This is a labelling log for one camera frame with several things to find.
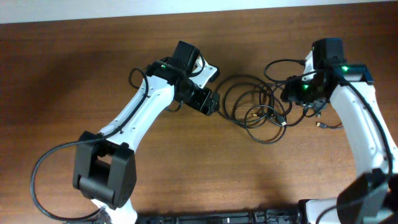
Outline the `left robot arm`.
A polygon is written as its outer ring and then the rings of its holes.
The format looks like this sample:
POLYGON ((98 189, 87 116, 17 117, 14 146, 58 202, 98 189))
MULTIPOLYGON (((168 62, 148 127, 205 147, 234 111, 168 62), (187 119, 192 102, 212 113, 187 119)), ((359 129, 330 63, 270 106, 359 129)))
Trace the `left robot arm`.
POLYGON ((131 205, 137 175, 135 153, 156 117, 173 101, 209 116, 220 96, 206 87, 220 75, 192 44, 179 41, 172 56, 143 71, 137 93, 98 133, 85 131, 76 147, 73 187, 99 210, 83 223, 135 223, 131 205))

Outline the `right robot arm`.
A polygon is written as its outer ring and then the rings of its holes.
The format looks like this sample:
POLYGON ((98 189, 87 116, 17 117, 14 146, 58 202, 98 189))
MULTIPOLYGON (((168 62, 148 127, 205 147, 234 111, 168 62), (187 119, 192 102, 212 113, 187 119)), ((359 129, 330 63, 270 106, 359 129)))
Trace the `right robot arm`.
POLYGON ((382 117, 364 64, 348 64, 338 38, 315 41, 283 101, 321 111, 331 104, 346 133, 356 179, 337 198, 307 200, 306 223, 397 223, 397 145, 382 117))

